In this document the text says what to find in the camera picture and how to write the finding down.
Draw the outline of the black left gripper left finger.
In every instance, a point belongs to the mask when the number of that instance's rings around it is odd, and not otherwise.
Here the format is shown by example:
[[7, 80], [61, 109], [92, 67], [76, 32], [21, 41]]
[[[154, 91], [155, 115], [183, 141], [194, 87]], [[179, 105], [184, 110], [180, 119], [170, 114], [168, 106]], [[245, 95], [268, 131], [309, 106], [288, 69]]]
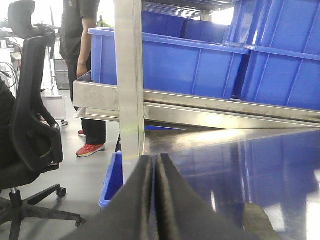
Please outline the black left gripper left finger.
[[153, 189], [153, 161], [140, 157], [111, 202], [64, 240], [148, 240]]

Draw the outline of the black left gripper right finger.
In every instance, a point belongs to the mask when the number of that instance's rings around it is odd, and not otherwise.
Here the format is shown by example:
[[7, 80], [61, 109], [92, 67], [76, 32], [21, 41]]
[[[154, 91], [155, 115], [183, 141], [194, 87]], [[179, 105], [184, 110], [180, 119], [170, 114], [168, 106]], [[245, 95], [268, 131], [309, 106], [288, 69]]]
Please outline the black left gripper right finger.
[[257, 237], [213, 211], [167, 153], [155, 164], [155, 211], [161, 240], [255, 240]]

